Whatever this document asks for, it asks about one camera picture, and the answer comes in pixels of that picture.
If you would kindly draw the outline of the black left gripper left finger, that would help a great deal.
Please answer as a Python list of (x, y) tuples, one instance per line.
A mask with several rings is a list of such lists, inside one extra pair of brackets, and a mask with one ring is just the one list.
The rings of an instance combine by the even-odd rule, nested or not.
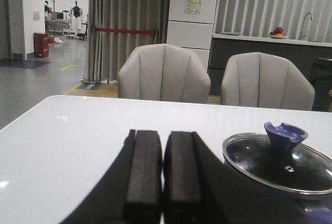
[(118, 156), (63, 223), (159, 223), (161, 143), (156, 131), (130, 130)]

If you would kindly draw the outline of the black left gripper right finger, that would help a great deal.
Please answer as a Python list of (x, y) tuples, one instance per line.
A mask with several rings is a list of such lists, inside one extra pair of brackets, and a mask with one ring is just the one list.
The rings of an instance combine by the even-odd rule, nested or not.
[(196, 132), (172, 132), (164, 153), (165, 223), (258, 223), (252, 194)]

